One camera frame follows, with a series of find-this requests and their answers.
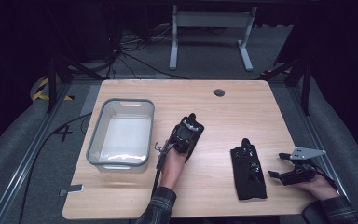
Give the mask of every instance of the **black pouch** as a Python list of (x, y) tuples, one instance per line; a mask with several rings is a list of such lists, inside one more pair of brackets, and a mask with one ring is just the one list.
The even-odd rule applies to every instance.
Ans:
[(242, 145), (230, 150), (238, 199), (266, 199), (266, 182), (255, 146), (247, 138)]

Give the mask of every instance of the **gray container rim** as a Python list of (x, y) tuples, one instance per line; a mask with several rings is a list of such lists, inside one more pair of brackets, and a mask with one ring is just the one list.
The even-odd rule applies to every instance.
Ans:
[(147, 163), (147, 161), (149, 160), (149, 151), (150, 150), (147, 150), (147, 153), (146, 153), (146, 160), (140, 162), (140, 163), (128, 163), (128, 162), (115, 162), (115, 163), (112, 163), (112, 162), (93, 162), (93, 161), (90, 161), (89, 159), (89, 154), (90, 154), (90, 150), (91, 150), (91, 146), (92, 146), (92, 143), (94, 141), (94, 137), (95, 137), (95, 134), (98, 130), (98, 125), (100, 124), (100, 120), (101, 120), (101, 116), (102, 116), (102, 113), (103, 113), (103, 109), (105, 108), (105, 106), (112, 102), (112, 101), (127, 101), (127, 102), (147, 102), (149, 104), (152, 105), (152, 108), (153, 108), (153, 113), (152, 113), (152, 118), (151, 118), (151, 122), (152, 124), (150, 125), (150, 136), (149, 136), (149, 148), (150, 148), (150, 143), (152, 141), (152, 130), (153, 130), (153, 121), (154, 121), (154, 112), (155, 112), (155, 105), (153, 104), (153, 102), (151, 100), (148, 100), (148, 99), (126, 99), (126, 98), (111, 98), (111, 99), (108, 99), (106, 100), (105, 102), (103, 102), (103, 106), (101, 107), (101, 111), (100, 111), (100, 114), (98, 116), (98, 119), (97, 119), (97, 123), (96, 123), (96, 126), (94, 128), (94, 131), (92, 132), (92, 136), (91, 136), (91, 139), (89, 140), (89, 145), (88, 145), (88, 148), (87, 148), (87, 153), (86, 153), (86, 159), (87, 161), (92, 164), (92, 165), (126, 165), (126, 166), (130, 166), (130, 167), (139, 167), (139, 166), (142, 166), (144, 165), (145, 163)]

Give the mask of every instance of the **person's right hand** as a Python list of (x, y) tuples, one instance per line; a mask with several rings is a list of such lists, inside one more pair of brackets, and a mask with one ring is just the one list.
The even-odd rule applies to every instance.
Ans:
[(309, 191), (315, 198), (326, 200), (339, 196), (337, 191), (321, 175), (316, 175), (310, 182), (301, 182), (293, 186)]

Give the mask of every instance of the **hand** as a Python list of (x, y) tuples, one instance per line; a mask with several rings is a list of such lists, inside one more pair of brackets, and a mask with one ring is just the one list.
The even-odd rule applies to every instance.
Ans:
[(316, 175), (310, 182), (301, 182), (293, 186), (309, 191), (318, 200), (326, 200), (339, 196), (337, 191), (321, 175)]
[(173, 190), (179, 177), (185, 168), (187, 153), (178, 153), (175, 148), (171, 148), (167, 154), (161, 169), (161, 187)]

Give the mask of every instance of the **plastic container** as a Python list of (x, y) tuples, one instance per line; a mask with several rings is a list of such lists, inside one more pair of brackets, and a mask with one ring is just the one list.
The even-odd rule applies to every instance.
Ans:
[(110, 99), (103, 103), (89, 141), (87, 160), (102, 172), (141, 173), (147, 168), (154, 104)]

